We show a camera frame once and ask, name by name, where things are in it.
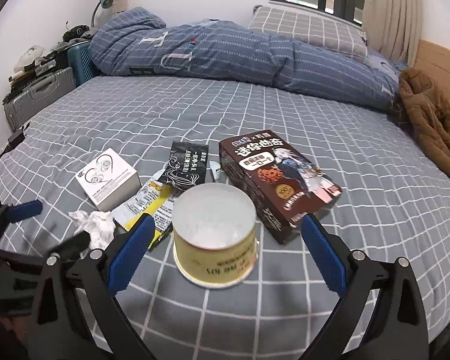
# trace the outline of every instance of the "gold seal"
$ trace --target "gold seal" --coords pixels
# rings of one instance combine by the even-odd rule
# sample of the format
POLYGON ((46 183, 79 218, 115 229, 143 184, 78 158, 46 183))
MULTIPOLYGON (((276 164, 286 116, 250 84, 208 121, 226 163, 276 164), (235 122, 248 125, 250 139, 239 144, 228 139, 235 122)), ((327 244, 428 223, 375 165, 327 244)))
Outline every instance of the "gold seal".
POLYGON ((288 184, 280 184, 275 188, 275 193, 279 198, 287 200, 293 196, 295 190, 288 184))

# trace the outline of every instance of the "screw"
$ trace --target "screw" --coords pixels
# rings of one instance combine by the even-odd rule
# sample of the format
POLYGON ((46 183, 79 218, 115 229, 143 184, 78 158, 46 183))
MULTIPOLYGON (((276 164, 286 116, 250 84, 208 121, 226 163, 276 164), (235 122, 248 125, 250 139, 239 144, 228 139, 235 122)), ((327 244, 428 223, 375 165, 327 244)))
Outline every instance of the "screw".
POLYGON ((90 252, 90 258, 93 260, 98 260, 100 257, 102 257, 102 250, 101 249, 94 249, 90 252))
POLYGON ((53 266, 53 265, 55 265, 56 261, 57 261, 57 258, 55 256, 50 256, 47 258, 46 264, 48 266, 53 266))
POLYGON ((407 268, 409 266, 409 262, 408 259, 406 259, 405 257, 400 257, 398 259, 398 263, 403 267, 403 268, 407 268))
POLYGON ((352 257, 358 261, 362 261, 365 259, 365 253, 361 250, 354 250, 352 253, 352 257))

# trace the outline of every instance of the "white box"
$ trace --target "white box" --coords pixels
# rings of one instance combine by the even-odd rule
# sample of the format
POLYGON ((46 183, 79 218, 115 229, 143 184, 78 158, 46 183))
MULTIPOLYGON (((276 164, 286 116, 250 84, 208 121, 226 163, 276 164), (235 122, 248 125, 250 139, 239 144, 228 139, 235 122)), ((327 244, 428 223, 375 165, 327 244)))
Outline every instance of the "white box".
POLYGON ((105 150, 75 178, 100 211, 113 210, 142 186, 137 171, 113 149, 105 150))

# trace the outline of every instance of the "suitcase handle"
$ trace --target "suitcase handle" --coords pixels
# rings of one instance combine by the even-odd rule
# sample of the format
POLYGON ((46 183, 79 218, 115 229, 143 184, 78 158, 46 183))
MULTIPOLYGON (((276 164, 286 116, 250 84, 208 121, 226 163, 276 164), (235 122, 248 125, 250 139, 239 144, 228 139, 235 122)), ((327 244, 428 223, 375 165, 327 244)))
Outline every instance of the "suitcase handle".
POLYGON ((31 98, 34 100, 38 100, 43 97, 46 97, 51 92, 53 92, 58 85, 59 85, 58 80, 56 79, 55 75, 52 74, 51 76, 30 86, 31 98))

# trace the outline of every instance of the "crumpled tissue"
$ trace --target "crumpled tissue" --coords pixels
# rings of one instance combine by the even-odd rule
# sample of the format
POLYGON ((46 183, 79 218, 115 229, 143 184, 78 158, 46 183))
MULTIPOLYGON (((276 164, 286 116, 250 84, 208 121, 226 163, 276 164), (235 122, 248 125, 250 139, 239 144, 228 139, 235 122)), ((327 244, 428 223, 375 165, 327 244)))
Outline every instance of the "crumpled tissue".
POLYGON ((90 234, 90 250, 103 249, 113 241, 115 223, 110 211, 93 211, 90 215, 85 211, 69 212, 68 216, 78 226, 75 234, 82 230, 90 234))

